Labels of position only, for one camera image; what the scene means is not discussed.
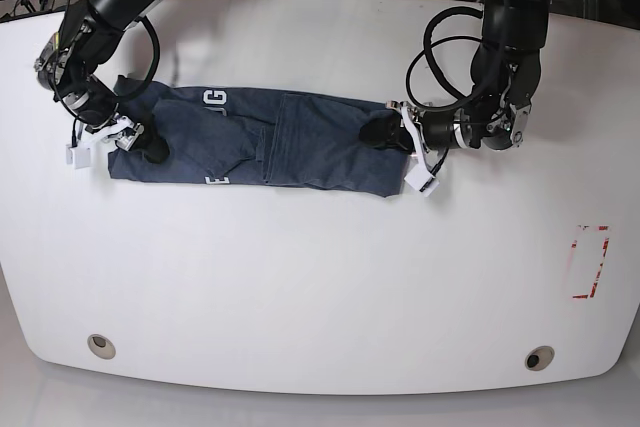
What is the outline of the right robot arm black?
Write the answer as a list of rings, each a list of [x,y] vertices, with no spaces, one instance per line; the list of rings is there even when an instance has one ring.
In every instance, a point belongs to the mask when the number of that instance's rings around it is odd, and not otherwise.
[[[148,13],[162,0],[78,0],[69,5],[60,28],[37,58],[38,82],[54,94],[75,123],[90,133],[114,138],[125,151],[139,151],[154,163],[169,156],[150,114],[134,114],[129,103],[151,84],[160,61],[158,35]],[[152,61],[145,78],[127,93],[117,94],[96,76],[98,66],[116,51],[125,32],[142,25],[152,44]]]

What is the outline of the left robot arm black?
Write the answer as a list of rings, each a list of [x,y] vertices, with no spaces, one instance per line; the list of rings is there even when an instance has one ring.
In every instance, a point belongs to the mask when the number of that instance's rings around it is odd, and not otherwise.
[[[422,50],[409,66],[425,61],[453,102],[435,106],[415,95],[406,102],[390,102],[391,114],[365,124],[360,140],[375,149],[442,155],[453,149],[487,146],[504,151],[520,146],[541,78],[540,52],[548,33],[550,4],[551,0],[483,0],[481,8],[458,6],[438,13],[427,24]],[[445,42],[435,38],[436,28],[455,16],[482,22],[469,93],[448,80],[434,54]]]

